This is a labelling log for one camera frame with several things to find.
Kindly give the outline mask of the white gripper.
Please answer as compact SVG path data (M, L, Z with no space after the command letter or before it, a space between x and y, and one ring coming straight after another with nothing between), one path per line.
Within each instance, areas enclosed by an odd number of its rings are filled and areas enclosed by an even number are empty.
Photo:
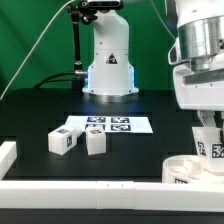
M177 102L181 109L198 110L199 121L204 127L215 127L214 111L224 111L224 81L187 85L184 77L189 74L187 64L174 67Z

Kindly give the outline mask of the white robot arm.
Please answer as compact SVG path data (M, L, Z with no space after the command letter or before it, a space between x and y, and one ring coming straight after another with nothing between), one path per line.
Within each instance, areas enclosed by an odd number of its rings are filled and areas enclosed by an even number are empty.
M94 60L84 92L104 100L136 93L128 60L128 23L116 11L122 0L87 0L94 20ZM195 110L204 126L224 124L224 0L165 0L178 35L168 53L176 99Z

